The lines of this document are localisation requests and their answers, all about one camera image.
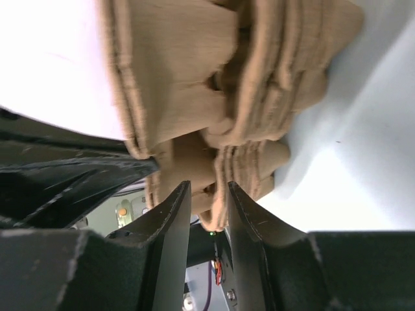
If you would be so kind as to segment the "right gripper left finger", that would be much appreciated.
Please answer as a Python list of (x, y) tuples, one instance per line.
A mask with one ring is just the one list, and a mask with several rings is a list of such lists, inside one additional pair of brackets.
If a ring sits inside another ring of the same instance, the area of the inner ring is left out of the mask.
[(73, 229), (1, 231), (2, 310), (180, 310), (191, 216), (184, 181), (107, 237)]

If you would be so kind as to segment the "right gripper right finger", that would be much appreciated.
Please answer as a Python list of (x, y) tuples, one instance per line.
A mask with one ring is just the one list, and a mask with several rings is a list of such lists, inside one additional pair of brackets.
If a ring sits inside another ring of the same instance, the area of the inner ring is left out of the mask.
[(305, 233), (231, 182), (227, 193), (239, 310), (413, 310), (412, 231)]

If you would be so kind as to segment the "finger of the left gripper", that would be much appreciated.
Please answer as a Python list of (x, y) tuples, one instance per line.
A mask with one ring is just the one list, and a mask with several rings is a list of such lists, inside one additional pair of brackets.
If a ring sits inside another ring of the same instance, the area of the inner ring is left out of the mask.
[(158, 170), (121, 142), (1, 132), (1, 228), (65, 228)]

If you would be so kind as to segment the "brown pulp cup carrier stack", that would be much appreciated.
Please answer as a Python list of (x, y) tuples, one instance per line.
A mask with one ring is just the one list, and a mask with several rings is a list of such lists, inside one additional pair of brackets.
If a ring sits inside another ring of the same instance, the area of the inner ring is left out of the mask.
[(226, 186), (254, 200), (290, 158), (281, 142), (327, 91), (327, 68), (358, 35), (352, 1), (96, 1), (123, 140), (160, 169), (149, 208), (183, 180), (208, 231), (228, 224)]

